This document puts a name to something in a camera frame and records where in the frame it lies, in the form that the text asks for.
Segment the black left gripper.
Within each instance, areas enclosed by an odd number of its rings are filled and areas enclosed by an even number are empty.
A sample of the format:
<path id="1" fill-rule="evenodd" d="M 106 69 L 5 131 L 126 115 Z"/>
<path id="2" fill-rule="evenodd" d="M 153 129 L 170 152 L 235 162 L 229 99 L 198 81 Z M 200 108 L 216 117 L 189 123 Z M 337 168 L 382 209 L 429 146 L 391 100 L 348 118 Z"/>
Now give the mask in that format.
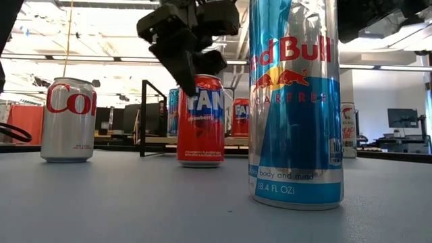
<path id="1" fill-rule="evenodd" d="M 196 36 L 235 36 L 240 29 L 240 14 L 236 2 L 166 0 L 158 8 L 139 19 L 138 36 L 149 43 L 149 51 L 172 75 L 189 96 L 196 94 L 196 74 L 218 75 L 227 67 L 223 55 L 216 50 L 197 53 L 193 50 Z"/>

